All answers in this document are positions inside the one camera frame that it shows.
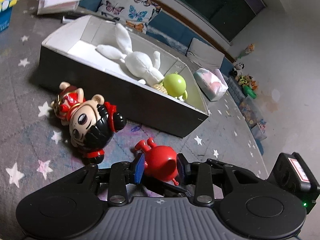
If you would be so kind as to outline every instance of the pillow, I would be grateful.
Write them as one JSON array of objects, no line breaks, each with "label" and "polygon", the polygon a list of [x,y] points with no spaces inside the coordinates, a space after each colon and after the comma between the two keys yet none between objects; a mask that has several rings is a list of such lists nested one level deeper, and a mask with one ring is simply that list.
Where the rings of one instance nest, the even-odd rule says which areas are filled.
[{"label": "pillow", "polygon": [[102,0],[98,12],[146,33],[149,22],[160,10],[161,7],[151,0]]},{"label": "pillow", "polygon": [[201,67],[210,71],[221,67],[224,54],[214,47],[193,38],[186,56]]},{"label": "pillow", "polygon": [[100,3],[101,3],[101,0],[81,0],[79,2],[79,6],[96,12],[98,10]]}]

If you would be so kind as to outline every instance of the metal screw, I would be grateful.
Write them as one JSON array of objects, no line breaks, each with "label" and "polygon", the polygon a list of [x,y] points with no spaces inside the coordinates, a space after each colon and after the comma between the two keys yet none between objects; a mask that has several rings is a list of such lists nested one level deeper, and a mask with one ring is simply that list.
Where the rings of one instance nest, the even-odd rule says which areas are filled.
[{"label": "metal screw", "polygon": [[111,198],[110,198],[110,201],[113,202],[113,203],[123,203],[125,201],[125,198],[121,195],[113,195]]},{"label": "metal screw", "polygon": [[200,195],[197,197],[197,201],[200,203],[210,203],[212,201],[212,197],[208,195]]}]

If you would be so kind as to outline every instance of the dark window glass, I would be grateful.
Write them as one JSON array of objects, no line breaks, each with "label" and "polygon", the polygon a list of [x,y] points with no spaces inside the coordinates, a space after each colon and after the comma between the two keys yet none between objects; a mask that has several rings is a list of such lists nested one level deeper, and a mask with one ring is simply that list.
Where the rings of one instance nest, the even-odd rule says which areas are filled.
[{"label": "dark window glass", "polygon": [[245,0],[181,0],[231,41],[254,17]]}]

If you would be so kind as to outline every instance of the blue box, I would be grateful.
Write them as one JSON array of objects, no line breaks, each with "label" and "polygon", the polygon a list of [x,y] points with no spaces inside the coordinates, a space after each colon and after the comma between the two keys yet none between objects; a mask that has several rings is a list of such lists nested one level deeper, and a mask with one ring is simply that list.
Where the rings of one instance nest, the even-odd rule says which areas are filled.
[{"label": "blue box", "polygon": [[12,6],[17,0],[0,0],[0,33],[9,27]]}]

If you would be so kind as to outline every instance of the white and red label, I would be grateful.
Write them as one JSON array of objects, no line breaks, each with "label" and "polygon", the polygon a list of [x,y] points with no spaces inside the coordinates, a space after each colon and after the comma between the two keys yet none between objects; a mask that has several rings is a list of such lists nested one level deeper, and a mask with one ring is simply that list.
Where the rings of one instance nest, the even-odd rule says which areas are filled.
[{"label": "white and red label", "polygon": [[307,175],[304,173],[304,170],[302,169],[300,163],[293,158],[288,158],[292,166],[294,167],[296,173],[298,174],[299,178],[303,182],[310,182]]}]

